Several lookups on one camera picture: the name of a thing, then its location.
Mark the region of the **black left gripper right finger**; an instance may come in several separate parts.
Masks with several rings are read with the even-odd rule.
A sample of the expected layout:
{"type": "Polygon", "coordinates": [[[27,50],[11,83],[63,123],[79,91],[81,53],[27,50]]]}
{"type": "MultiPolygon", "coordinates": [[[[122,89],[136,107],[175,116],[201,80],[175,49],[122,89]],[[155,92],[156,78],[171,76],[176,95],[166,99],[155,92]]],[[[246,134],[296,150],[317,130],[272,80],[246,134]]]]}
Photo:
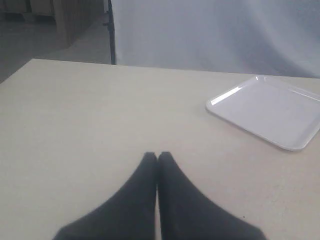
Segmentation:
{"type": "Polygon", "coordinates": [[[187,178],[170,152],[158,157],[158,204],[164,240],[261,240],[263,232],[204,194],[187,178]]]}

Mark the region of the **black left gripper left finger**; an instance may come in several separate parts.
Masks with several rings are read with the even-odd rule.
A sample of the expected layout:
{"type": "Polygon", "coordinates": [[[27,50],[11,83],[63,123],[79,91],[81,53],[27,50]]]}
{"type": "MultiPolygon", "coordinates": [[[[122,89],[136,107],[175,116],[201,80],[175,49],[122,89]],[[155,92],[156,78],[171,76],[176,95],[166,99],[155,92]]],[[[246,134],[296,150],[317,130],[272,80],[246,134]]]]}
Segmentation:
{"type": "Polygon", "coordinates": [[[62,227],[56,240],[153,240],[158,162],[146,152],[125,184],[105,203],[62,227]]]}

